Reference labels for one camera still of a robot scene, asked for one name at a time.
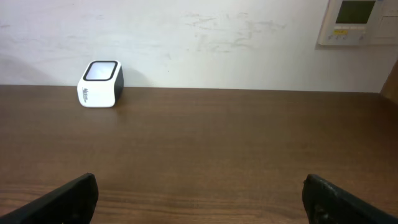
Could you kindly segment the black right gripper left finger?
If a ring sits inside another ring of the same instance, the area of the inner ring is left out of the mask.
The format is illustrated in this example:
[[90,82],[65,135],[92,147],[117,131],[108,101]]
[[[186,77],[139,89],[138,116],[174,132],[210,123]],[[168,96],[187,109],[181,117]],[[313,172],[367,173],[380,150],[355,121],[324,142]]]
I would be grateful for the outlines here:
[[1,217],[1,223],[90,223],[99,191],[95,175],[86,173]]

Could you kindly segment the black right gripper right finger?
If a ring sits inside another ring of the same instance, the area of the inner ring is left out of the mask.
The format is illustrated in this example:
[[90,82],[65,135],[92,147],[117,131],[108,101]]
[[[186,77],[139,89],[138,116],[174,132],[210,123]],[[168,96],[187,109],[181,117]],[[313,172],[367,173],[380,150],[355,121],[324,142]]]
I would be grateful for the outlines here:
[[303,183],[302,201],[310,224],[397,224],[396,217],[315,174]]

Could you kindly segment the white barcode scanner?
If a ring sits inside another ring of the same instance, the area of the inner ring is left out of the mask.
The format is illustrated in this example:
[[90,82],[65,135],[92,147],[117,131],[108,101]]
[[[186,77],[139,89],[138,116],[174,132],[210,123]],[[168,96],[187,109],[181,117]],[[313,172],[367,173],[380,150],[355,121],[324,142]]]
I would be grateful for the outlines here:
[[94,60],[77,85],[80,104],[86,108],[110,108],[124,89],[123,68],[117,60]]

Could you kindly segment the white wall control panel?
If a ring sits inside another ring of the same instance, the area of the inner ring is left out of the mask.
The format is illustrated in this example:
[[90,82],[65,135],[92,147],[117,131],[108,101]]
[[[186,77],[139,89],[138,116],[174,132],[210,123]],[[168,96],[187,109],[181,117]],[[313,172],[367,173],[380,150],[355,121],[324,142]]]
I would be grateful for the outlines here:
[[329,0],[318,45],[397,45],[397,0]]

